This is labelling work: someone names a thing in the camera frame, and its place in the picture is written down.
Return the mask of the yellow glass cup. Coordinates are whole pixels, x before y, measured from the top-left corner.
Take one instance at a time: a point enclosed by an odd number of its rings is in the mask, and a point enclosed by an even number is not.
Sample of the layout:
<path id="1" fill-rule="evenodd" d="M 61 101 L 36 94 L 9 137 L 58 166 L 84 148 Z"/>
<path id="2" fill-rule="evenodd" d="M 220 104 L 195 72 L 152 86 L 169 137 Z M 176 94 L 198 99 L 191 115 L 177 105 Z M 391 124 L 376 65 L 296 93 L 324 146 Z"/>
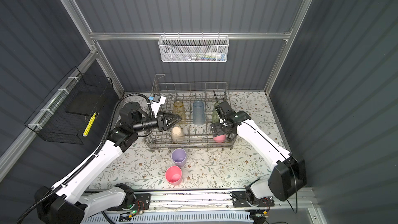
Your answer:
<path id="1" fill-rule="evenodd" d="M 184 103 L 182 101 L 175 101 L 173 104 L 173 114 L 178 115 L 181 117 L 181 124 L 186 123 L 186 113 Z"/>

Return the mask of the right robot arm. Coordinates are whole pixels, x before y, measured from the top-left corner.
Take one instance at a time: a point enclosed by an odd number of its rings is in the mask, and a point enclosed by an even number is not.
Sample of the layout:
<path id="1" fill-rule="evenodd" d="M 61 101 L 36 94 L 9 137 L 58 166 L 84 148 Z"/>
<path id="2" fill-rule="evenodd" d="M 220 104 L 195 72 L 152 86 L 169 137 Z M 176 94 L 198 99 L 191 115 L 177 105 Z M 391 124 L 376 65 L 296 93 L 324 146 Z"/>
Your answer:
<path id="1" fill-rule="evenodd" d="M 213 137 L 237 135 L 246 140 L 268 164 L 271 175 L 258 179 L 246 187 L 249 204 L 276 197 L 288 200 L 307 185 L 305 160 L 278 145 L 265 134 L 245 111 L 236 112 L 227 101 L 215 107 L 219 120 L 211 124 Z"/>

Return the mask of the blue translucent cup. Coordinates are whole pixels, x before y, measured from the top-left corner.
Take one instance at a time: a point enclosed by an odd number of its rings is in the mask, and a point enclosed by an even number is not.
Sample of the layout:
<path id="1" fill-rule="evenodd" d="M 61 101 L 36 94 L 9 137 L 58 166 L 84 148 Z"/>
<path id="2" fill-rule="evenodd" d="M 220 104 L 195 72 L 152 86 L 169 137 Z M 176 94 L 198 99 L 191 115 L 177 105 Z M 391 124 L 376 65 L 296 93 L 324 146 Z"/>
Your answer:
<path id="1" fill-rule="evenodd" d="M 192 105 L 193 113 L 193 124 L 203 125 L 205 124 L 205 104 L 202 101 L 194 101 Z"/>

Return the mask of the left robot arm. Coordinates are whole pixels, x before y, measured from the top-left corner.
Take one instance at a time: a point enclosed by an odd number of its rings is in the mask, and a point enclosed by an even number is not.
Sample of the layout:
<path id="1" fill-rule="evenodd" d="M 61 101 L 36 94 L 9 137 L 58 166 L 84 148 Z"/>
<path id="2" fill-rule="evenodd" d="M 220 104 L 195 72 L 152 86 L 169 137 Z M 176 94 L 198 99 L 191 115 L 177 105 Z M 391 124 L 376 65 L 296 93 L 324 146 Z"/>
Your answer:
<path id="1" fill-rule="evenodd" d="M 166 101 L 164 96 L 134 95 L 145 99 L 147 110 L 143 111 L 138 102 L 123 103 L 120 99 L 114 108 L 120 122 L 114 124 L 110 120 L 105 136 L 93 153 L 51 187 L 41 187 L 35 193 L 35 203 L 17 219 L 18 224 L 33 211 L 37 211 L 38 218 L 46 224 L 79 224 L 111 207 L 126 210 L 135 207 L 134 190 L 126 184 L 117 184 L 109 191 L 87 197 L 83 195 L 94 179 L 140 138 L 140 133 L 167 131 L 181 121 L 180 116 L 160 110 Z"/>

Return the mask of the pink plastic cup front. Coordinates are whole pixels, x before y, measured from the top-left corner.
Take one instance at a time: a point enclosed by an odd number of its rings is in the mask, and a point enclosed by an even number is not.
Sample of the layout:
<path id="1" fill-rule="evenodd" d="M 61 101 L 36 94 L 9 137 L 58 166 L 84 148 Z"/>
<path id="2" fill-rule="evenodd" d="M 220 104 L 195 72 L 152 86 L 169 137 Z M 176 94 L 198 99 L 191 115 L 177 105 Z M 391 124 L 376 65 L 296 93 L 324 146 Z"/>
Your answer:
<path id="1" fill-rule="evenodd" d="M 171 185 L 179 185 L 182 181 L 182 170 L 178 166 L 169 167 L 166 170 L 165 178 Z"/>

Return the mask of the beige plastic cup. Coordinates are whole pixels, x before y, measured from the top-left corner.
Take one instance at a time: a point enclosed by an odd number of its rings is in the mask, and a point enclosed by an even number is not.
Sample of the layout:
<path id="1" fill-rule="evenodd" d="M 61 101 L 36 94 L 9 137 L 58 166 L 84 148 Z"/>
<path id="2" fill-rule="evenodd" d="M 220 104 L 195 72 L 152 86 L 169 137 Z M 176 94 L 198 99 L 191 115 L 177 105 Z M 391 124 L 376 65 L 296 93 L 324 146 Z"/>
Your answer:
<path id="1" fill-rule="evenodd" d="M 178 126 L 173 127 L 171 137 L 173 142 L 183 142 L 185 139 L 183 128 Z"/>

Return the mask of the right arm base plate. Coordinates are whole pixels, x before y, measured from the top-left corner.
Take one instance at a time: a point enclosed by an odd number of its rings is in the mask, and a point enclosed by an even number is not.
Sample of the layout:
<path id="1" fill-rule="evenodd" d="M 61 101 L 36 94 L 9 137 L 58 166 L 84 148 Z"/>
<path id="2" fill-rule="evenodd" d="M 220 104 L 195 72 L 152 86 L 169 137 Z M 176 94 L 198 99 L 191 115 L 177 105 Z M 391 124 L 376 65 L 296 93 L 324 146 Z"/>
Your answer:
<path id="1" fill-rule="evenodd" d="M 274 207 L 273 197 L 264 197 L 262 199 L 256 198 L 253 194 L 247 191 L 231 191 L 229 193 L 232 198 L 233 207 L 235 208 L 245 208 L 245 207 L 260 207 L 260 208 L 270 208 Z"/>

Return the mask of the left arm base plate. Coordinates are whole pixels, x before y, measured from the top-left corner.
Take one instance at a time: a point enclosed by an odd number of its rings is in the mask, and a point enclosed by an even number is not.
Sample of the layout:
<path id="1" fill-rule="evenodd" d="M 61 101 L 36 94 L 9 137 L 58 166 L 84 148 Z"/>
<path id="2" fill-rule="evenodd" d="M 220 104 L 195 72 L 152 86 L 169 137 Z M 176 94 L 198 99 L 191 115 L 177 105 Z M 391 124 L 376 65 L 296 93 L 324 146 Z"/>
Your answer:
<path id="1" fill-rule="evenodd" d="M 146 211 L 149 210 L 151 194 L 135 194 L 134 200 L 123 202 L 119 206 L 108 208 L 107 211 Z"/>

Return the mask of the pink plastic cup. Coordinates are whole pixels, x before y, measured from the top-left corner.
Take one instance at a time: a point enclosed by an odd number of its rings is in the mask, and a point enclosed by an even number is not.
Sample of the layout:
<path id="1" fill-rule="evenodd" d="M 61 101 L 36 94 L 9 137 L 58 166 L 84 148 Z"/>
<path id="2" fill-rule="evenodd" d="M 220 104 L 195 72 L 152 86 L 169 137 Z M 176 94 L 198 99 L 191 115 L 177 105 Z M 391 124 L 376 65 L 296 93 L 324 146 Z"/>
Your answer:
<path id="1" fill-rule="evenodd" d="M 165 178 L 171 185 L 179 185 L 182 181 L 182 170 L 178 166 L 169 167 L 166 170 Z"/>
<path id="2" fill-rule="evenodd" d="M 219 135 L 219 136 L 216 136 L 216 137 L 213 138 L 213 140 L 214 140 L 216 143 L 223 143 L 223 142 L 226 141 L 226 139 L 227 139 L 227 135 L 226 135 L 226 134 Z"/>

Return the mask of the green glass cup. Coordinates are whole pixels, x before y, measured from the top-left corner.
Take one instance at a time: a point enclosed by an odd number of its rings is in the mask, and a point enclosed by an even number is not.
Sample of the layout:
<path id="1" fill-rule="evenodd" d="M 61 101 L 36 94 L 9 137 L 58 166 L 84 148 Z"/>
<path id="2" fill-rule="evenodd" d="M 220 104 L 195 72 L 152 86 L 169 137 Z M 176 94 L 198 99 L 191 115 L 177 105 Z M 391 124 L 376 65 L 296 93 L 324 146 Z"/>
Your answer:
<path id="1" fill-rule="evenodd" d="M 213 110 L 212 110 L 212 123 L 216 123 L 216 122 L 219 122 L 219 114 L 218 114 L 218 111 L 217 111 L 217 107 L 218 107 L 218 103 L 216 102 L 215 104 L 214 104 L 214 107 L 213 107 Z"/>

